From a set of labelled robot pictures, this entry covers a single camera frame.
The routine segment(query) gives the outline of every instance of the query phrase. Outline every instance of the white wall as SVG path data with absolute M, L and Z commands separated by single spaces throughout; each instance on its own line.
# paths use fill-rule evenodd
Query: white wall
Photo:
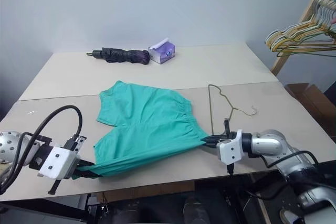
M 1 1 L 0 1 L 0 21 L 1 21 Z M 0 22 L 0 41 L 2 41 L 1 39 L 1 22 Z M 1 50 L 1 43 L 0 43 L 0 120 L 3 118 L 3 114 L 4 114 L 4 106 L 3 106 L 3 79 L 2 79 L 2 50 Z
M 275 54 L 264 45 L 265 37 L 296 23 L 308 1 L 1 0 L 3 108 L 13 104 L 57 51 L 127 45 L 140 49 L 164 37 L 178 46 L 246 41 L 271 67 Z M 333 58 L 293 56 L 279 78 L 325 90 L 336 80 L 335 67 Z

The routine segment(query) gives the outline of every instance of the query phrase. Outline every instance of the floor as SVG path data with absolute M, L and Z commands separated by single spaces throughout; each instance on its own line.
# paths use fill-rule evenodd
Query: floor
M 70 207 L 78 207 L 80 196 L 55 197 L 52 200 Z M 79 224 L 82 222 L 51 216 L 33 214 L 31 212 L 10 209 L 0 215 L 0 224 Z

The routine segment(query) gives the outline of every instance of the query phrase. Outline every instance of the hanger rack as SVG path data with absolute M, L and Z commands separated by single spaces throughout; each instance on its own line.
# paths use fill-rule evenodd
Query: hanger rack
M 313 2 L 314 0 L 310 0 L 307 8 L 304 10 L 299 22 L 304 22 L 304 21 L 308 21 L 312 14 L 313 14 Z M 271 68 L 271 72 L 276 76 L 281 68 L 283 67 L 283 65 L 286 63 L 286 61 L 288 60 L 290 54 L 286 53 L 286 52 L 280 52 L 278 54 L 277 60 L 275 61 L 273 67 Z

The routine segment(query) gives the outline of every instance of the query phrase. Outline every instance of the teal shorts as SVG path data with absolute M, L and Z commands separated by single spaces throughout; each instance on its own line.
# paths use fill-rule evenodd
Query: teal shorts
M 176 91 L 118 81 L 100 100 L 97 121 L 114 128 L 95 145 L 96 164 L 79 170 L 111 176 L 204 144 L 190 101 Z

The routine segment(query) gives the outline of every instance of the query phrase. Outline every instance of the white tabletop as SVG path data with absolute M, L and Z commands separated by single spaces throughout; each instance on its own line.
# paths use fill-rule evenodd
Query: white tabletop
M 245 132 L 260 132 L 266 129 L 276 129 L 286 136 L 290 145 L 300 150 L 313 152 L 320 162 L 335 159 L 336 145 L 304 107 L 288 94 L 281 83 L 241 84 L 224 86 L 222 89 L 233 106 L 247 112 L 251 111 L 251 106 L 258 110 L 258 113 L 252 117 L 241 112 L 234 112 L 230 123 L 232 131 L 243 129 Z M 199 125 L 210 133 L 207 88 L 184 89 L 178 90 L 178 92 L 191 100 L 193 114 Z M 66 104 L 76 105 L 82 111 L 83 128 L 81 134 L 88 139 L 79 154 L 82 159 L 94 162 L 93 145 L 112 129 L 112 127 L 96 121 L 100 109 L 97 95 L 18 101 L 6 118 L 0 122 L 0 131 L 32 132 L 50 112 Z M 212 90 L 212 104 L 215 132 L 222 133 L 223 120 L 228 117 L 230 112 L 229 106 L 215 89 Z M 76 128 L 77 115 L 74 111 L 69 110 L 55 117 L 42 131 L 42 134 L 53 138 L 52 145 L 63 145 Z M 266 167 L 260 158 L 245 156 L 235 165 L 235 174 L 261 170 L 266 170 Z M 36 170 L 24 167 L 12 186 L 0 196 L 0 200 L 51 197 L 47 192 L 54 181 L 46 177 L 37 177 L 37 173 Z M 55 196 L 226 175 L 228 175 L 226 166 L 218 160 L 216 149 L 200 147 L 112 177 L 64 179 Z
M 53 54 L 19 100 L 96 95 L 117 80 L 167 89 L 277 81 L 245 43 L 177 47 L 160 65 L 107 63 L 85 52 Z

